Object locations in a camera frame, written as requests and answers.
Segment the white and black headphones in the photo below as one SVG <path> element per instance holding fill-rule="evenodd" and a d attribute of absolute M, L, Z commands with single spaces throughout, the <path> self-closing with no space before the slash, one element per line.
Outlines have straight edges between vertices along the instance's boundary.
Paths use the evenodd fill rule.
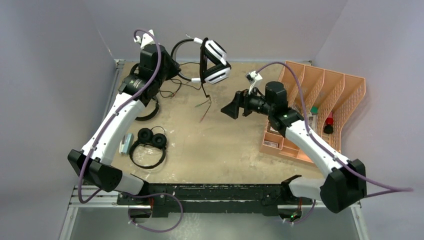
<path fill-rule="evenodd" d="M 178 76 L 189 82 L 217 84 L 230 76 L 231 64 L 227 61 L 227 51 L 216 41 L 209 38 L 188 37 L 177 42 L 171 50 L 171 57 L 176 60 L 176 54 L 183 44 L 193 42 L 200 45 L 199 77 L 189 78 L 178 73 Z"/>

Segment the black over-ear headphones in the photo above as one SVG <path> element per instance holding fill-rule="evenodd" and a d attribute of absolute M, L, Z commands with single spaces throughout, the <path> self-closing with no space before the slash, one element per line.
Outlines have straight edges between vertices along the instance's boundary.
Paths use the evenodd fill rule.
<path fill-rule="evenodd" d="M 153 133 L 151 128 L 141 128 L 137 133 L 136 141 L 131 145 L 128 156 L 131 162 L 137 167 L 145 170 L 152 170 L 161 165 L 167 156 L 168 139 L 163 133 Z M 157 163 L 153 165 L 140 165 L 134 160 L 134 152 L 137 147 L 151 147 L 161 151 L 161 157 Z"/>

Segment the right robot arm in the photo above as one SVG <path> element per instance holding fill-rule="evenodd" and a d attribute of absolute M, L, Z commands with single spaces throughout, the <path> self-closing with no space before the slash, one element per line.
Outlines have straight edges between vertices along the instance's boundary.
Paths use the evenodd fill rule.
<path fill-rule="evenodd" d="M 366 197 L 365 165 L 359 159 L 348 159 L 322 140 L 305 118 L 289 107 L 287 91 L 281 82 L 268 82 L 263 95 L 239 90 L 220 111 L 237 119 L 240 110 L 244 117 L 253 112 L 267 116 L 270 126 L 303 151 L 323 175 L 322 179 L 302 176 L 291 179 L 280 191 L 284 202 L 292 204 L 299 198 L 308 198 L 321 201 L 328 210 L 339 213 Z"/>

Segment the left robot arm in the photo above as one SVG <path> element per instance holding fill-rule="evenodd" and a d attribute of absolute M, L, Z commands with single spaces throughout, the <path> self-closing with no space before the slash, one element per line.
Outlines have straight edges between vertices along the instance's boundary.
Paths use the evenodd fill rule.
<path fill-rule="evenodd" d="M 135 119 L 154 98 L 166 80 L 177 75 L 179 64 L 164 46 L 148 44 L 140 51 L 138 71 L 124 78 L 106 118 L 91 139 L 67 156 L 78 176 L 105 192 L 129 193 L 138 205 L 146 203 L 149 191 L 144 181 L 112 166 L 121 140 Z"/>

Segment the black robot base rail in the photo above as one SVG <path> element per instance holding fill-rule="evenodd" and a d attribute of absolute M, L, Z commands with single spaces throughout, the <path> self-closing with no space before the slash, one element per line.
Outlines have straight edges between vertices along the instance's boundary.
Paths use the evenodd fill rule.
<path fill-rule="evenodd" d="M 170 213 L 261 214 L 289 219 L 299 218 L 302 207 L 313 200 L 290 193 L 289 182 L 281 183 L 148 183 L 141 193 L 131 196 L 119 193 L 117 204 L 147 206 L 154 218 L 166 218 Z"/>

